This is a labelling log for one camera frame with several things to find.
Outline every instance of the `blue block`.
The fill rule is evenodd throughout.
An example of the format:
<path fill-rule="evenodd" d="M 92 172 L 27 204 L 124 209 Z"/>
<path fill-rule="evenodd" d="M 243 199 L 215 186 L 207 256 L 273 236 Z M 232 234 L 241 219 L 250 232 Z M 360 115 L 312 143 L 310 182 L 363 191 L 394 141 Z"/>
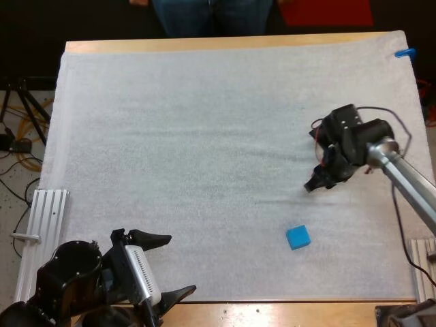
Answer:
<path fill-rule="evenodd" d="M 287 230 L 286 237 L 293 250 L 305 247 L 311 243 L 311 238 L 304 225 Z"/>

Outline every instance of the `person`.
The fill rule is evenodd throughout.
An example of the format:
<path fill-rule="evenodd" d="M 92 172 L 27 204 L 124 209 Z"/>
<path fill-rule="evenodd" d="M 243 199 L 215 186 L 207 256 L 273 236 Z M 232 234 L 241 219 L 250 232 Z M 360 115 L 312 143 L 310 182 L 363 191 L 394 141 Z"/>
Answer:
<path fill-rule="evenodd" d="M 280 3 L 289 0 L 277 0 Z M 148 6 L 150 0 L 129 0 Z M 265 34 L 273 0 L 153 0 L 170 37 L 248 36 Z"/>

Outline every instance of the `black cable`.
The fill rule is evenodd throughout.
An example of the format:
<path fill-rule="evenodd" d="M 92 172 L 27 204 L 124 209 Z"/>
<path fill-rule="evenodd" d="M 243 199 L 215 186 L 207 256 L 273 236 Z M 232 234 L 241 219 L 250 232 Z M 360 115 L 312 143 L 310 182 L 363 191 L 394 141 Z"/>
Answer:
<path fill-rule="evenodd" d="M 10 152 L 8 152 L 8 153 L 6 153 L 6 155 L 4 155 L 3 157 L 0 157 L 0 159 L 4 159 L 4 158 L 6 158 L 7 156 L 9 156 L 11 153 Z"/>
<path fill-rule="evenodd" d="M 314 127 L 314 125 L 322 120 L 323 120 L 323 118 L 318 118 L 318 119 L 314 120 L 311 124 L 311 129 L 315 129 L 316 127 Z"/>
<path fill-rule="evenodd" d="M 42 163 L 42 160 L 40 158 L 35 157 L 35 155 L 33 155 L 32 152 L 30 152 L 29 154 L 32 156 L 32 158 L 34 158 L 34 160 L 39 161 L 40 163 Z"/>
<path fill-rule="evenodd" d="M 409 150 L 410 147 L 410 143 L 411 143 L 411 139 L 412 139 L 412 134 L 410 133 L 410 131 L 407 129 L 406 125 L 404 124 L 404 122 L 401 120 L 401 118 L 396 114 L 396 112 L 394 112 L 391 109 L 387 109 L 387 108 L 382 108 L 382 107 L 357 107 L 357 110 L 360 109 L 373 109 L 373 110 L 381 110 L 381 111 L 386 111 L 389 112 L 390 114 L 392 114 L 397 121 L 400 123 L 401 127 L 403 127 L 404 132 L 407 134 L 407 143 L 406 146 L 404 148 L 403 154 L 401 155 L 401 157 L 405 157 L 407 154 L 407 151 Z M 404 236 L 404 229 L 403 229 L 403 223 L 401 221 L 401 215 L 400 215 L 400 209 L 398 207 L 398 202 L 396 200 L 396 196 L 395 196 L 395 185 L 394 183 L 392 183 L 392 188 L 391 188 L 391 192 L 392 192 L 392 201 L 394 202 L 394 208 L 395 208 L 395 214 L 396 214 L 396 220 L 398 221 L 398 226 L 400 229 L 400 236 L 401 236 L 401 242 L 403 244 L 403 250 L 404 250 L 404 254 L 406 256 L 407 262 L 409 262 L 409 264 L 414 267 L 415 269 L 418 269 L 420 272 L 422 272 L 424 275 L 426 275 L 426 277 L 429 279 L 429 281 L 433 284 L 433 286 L 436 287 L 436 282 L 431 278 L 430 274 L 423 269 L 423 267 L 415 264 L 411 258 L 410 258 L 410 254 L 407 250 L 407 246 L 406 246 L 406 240 L 405 240 L 405 236 Z"/>
<path fill-rule="evenodd" d="M 7 190 L 8 190 L 8 191 L 13 195 L 13 196 L 15 196 L 16 198 L 20 199 L 21 201 L 26 202 L 26 204 L 29 205 L 29 203 L 28 203 L 28 202 L 27 202 L 23 197 L 21 197 L 21 196 L 19 196 L 17 193 L 15 193 L 14 190 L 12 190 L 9 186 L 7 186 L 7 185 L 5 184 L 5 182 L 3 182 L 1 179 L 0 179 L 0 183 L 3 184 L 3 186 L 6 187 L 6 189 L 7 189 Z"/>
<path fill-rule="evenodd" d="M 27 203 L 30 203 L 30 204 L 31 204 L 31 202 L 27 200 L 27 191 L 29 190 L 30 185 L 34 184 L 35 182 L 38 182 L 40 179 L 41 179 L 40 177 L 35 178 L 33 181 L 31 181 L 29 184 L 26 185 L 26 189 L 25 189 L 25 201 L 26 201 Z"/>
<path fill-rule="evenodd" d="M 16 225 L 15 225 L 13 233 L 16 233 L 16 230 L 18 229 L 18 226 L 20 225 L 21 221 L 23 220 L 23 218 L 25 217 L 25 215 L 27 214 L 27 211 L 29 211 L 29 209 L 30 209 L 30 206 L 28 206 L 26 208 L 26 210 L 22 213 L 20 219 L 18 220 L 18 223 L 16 223 Z M 19 252 L 15 248 L 15 238 L 12 239 L 12 247 L 14 248 L 14 251 L 15 251 L 16 255 L 21 258 L 21 254 L 19 254 Z"/>
<path fill-rule="evenodd" d="M 31 120 L 28 119 L 26 116 L 22 116 L 22 115 L 20 115 L 20 114 L 16 114 L 15 112 L 12 112 L 12 111 L 10 111 L 10 110 L 6 110 L 6 112 L 7 112 L 8 114 L 12 114 L 12 115 L 14 115 L 14 116 L 20 117 L 20 118 L 24 119 L 25 121 L 31 121 Z M 35 119 L 38 121 L 38 125 L 39 125 L 39 126 L 41 126 L 41 127 L 45 127 L 45 128 L 48 128 L 47 125 L 42 125 L 42 124 L 41 124 L 41 122 L 42 122 L 41 119 L 38 119 L 38 118 L 35 118 Z"/>
<path fill-rule="evenodd" d="M 404 237 L 403 223 L 401 222 L 400 210 L 398 208 L 398 202 L 396 201 L 394 183 L 392 184 L 392 200 L 394 201 L 396 218 L 398 220 L 398 226 L 400 227 L 401 242 L 403 243 L 403 250 L 404 250 L 404 254 L 406 255 L 407 261 L 409 262 L 409 264 L 412 267 L 414 267 L 415 269 L 418 269 L 420 272 L 422 272 L 424 275 L 426 275 L 426 277 L 433 284 L 433 286 L 436 287 L 436 282 L 433 280 L 433 278 L 431 278 L 430 274 L 425 269 L 423 269 L 423 267 L 420 267 L 419 265 L 412 262 L 412 260 L 410 258 L 409 252 L 408 252 L 407 247 L 406 247 L 406 241 L 405 241 L 405 237 Z"/>
<path fill-rule="evenodd" d="M 37 157 L 34 157 L 33 155 L 32 155 L 32 157 L 27 157 L 27 158 L 24 158 L 24 159 L 21 159 L 21 160 L 18 160 L 16 163 L 13 163 L 7 170 L 5 170 L 4 172 L 2 172 L 2 173 L 0 173 L 0 176 L 3 176 L 3 175 L 5 175 L 5 174 L 7 174 L 14 166 L 16 166 L 16 165 L 18 165 L 20 162 L 22 162 L 22 161 L 24 161 L 24 160 L 36 160 L 36 161 L 38 161 L 38 162 L 40 162 L 40 163 L 42 163 L 42 160 L 41 159 L 38 159 Z"/>
<path fill-rule="evenodd" d="M 404 132 L 407 134 L 408 139 L 407 139 L 407 143 L 406 146 L 404 147 L 404 151 L 402 154 L 402 157 L 404 157 L 407 153 L 407 151 L 409 150 L 410 147 L 410 143 L 411 143 L 411 139 L 412 139 L 412 135 L 410 133 L 410 131 L 407 129 L 406 125 L 404 124 L 404 122 L 401 120 L 401 118 L 396 114 L 395 111 L 391 110 L 391 109 L 387 109 L 387 108 L 382 108 L 382 107 L 373 107 L 373 106 L 362 106 L 362 107 L 357 107 L 357 110 L 362 110 L 362 109 L 372 109 L 372 110 L 381 110 L 381 111 L 386 111 L 389 112 L 392 116 L 395 117 L 395 119 L 400 123 L 401 127 L 404 129 Z"/>

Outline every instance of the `floor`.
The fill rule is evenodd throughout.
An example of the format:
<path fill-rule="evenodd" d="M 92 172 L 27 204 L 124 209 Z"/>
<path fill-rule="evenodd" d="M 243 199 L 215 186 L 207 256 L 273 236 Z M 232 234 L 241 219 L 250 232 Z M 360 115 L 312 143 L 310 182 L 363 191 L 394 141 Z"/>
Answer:
<path fill-rule="evenodd" d="M 0 91 L 0 100 L 3 100 L 4 94 L 4 91 Z M 54 91 L 35 91 L 32 92 L 32 94 L 40 103 L 55 96 Z M 22 106 L 17 94 L 12 94 L 10 105 Z M 52 105 L 48 105 L 46 109 L 51 113 Z M 5 115 L 5 124 L 16 135 L 21 118 L 10 114 L 10 112 L 7 112 Z M 36 136 L 37 134 L 33 128 L 27 134 L 27 137 L 30 139 L 34 139 Z M 436 128 L 428 128 L 427 137 L 433 162 L 433 171 L 436 172 Z M 40 159 L 44 157 L 44 146 L 40 141 L 33 143 L 32 153 Z M 9 155 L 6 158 L 0 159 L 0 179 L 18 195 L 23 196 L 27 183 L 37 178 L 40 174 L 39 172 L 28 171 L 20 165 L 15 165 L 7 174 L 1 175 L 2 172 L 5 172 L 16 162 L 17 158 L 15 155 Z M 29 199 L 32 198 L 35 187 L 37 187 L 37 183 L 32 185 L 29 189 Z M 23 201 L 15 198 L 3 185 L 0 185 L 0 258 L 3 258 L 3 264 L 0 266 L 0 312 L 10 305 L 14 299 L 15 286 L 20 268 L 20 258 L 12 247 L 10 234 L 24 213 L 26 206 Z M 18 232 L 26 231 L 27 219 L 28 214 L 19 225 Z M 16 241 L 16 249 L 21 253 L 21 242 Z"/>

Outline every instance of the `wooden table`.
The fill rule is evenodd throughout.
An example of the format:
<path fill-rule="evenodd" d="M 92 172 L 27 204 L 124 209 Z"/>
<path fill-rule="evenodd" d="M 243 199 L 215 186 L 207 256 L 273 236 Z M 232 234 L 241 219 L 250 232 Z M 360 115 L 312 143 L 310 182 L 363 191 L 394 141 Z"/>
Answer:
<path fill-rule="evenodd" d="M 215 37 L 202 39 L 84 41 L 67 42 L 65 51 L 75 53 L 122 53 L 304 46 L 365 40 L 382 34 L 384 32 Z M 414 299 L 410 298 L 403 299 L 403 301 L 387 299 L 383 302 L 359 302 L 356 300 L 326 302 L 320 300 L 287 303 L 180 304 L 171 309 L 163 317 L 163 320 L 165 327 L 374 327 L 376 326 L 374 313 L 376 305 L 402 305 L 414 301 Z"/>

